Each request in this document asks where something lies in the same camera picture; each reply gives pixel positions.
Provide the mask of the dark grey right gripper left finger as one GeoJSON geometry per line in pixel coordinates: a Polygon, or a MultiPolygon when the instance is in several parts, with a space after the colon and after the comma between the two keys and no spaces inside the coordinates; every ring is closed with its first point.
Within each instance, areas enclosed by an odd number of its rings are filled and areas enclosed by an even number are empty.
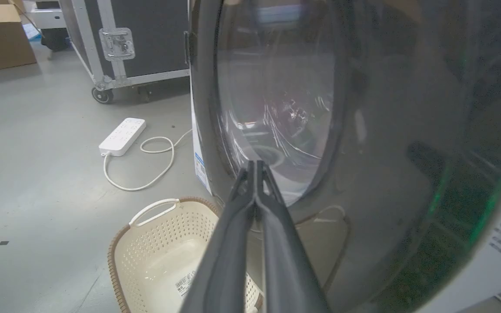
{"type": "Polygon", "coordinates": [[[239,171],[183,301],[182,313],[244,313],[248,232],[256,218],[256,162],[239,171]]]}

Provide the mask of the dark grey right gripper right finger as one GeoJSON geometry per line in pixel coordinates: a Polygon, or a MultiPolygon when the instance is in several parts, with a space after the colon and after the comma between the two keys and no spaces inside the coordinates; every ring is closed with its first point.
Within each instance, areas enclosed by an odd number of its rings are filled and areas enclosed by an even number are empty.
{"type": "Polygon", "coordinates": [[[263,232],[267,313],[328,313],[329,305],[265,162],[256,162],[256,214],[263,232]]]}

